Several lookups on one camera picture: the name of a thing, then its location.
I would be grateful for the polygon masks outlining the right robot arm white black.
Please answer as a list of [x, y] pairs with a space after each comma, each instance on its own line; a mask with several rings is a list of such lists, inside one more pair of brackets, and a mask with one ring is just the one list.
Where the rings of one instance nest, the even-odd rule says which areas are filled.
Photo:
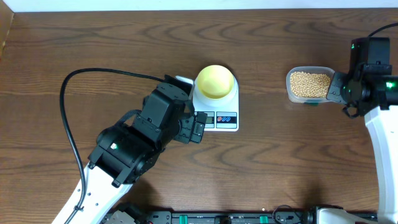
[[349, 118], [364, 117], [376, 162], [377, 223], [397, 223], [397, 77], [389, 59], [389, 38], [352, 40], [349, 71], [333, 75], [326, 96]]

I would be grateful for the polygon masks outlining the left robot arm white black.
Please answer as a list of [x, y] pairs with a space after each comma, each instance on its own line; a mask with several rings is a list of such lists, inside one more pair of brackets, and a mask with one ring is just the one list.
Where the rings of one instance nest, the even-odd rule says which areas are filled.
[[100, 223], [141, 175], [154, 166], [170, 141], [200, 143], [207, 115], [196, 112], [193, 80], [165, 76], [144, 98], [96, 140], [74, 193], [54, 223]]

